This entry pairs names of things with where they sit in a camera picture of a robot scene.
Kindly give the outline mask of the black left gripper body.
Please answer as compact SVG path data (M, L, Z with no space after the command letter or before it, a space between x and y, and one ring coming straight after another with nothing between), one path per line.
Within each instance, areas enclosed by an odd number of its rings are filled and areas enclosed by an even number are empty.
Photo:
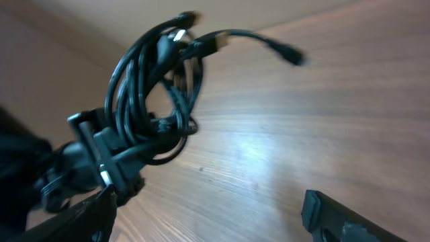
M1 109L1 186L28 207L59 213L70 198L113 186L118 206L144 187L140 170L163 165L182 151L188 125L178 117L152 119L152 129L138 130L134 143L120 137L128 129L110 126L101 108L68 119L77 139L54 150L6 109Z

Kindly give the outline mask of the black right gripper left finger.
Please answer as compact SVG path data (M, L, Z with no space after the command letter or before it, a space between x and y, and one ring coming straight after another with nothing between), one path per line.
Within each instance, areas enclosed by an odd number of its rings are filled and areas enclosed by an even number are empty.
M12 242L108 242L117 215L116 189L110 185L9 240Z

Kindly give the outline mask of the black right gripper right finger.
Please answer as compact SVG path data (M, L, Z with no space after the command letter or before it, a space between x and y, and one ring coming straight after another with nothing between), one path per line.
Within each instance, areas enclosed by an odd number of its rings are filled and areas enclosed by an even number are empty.
M306 190L301 216L314 242L404 241L317 190Z

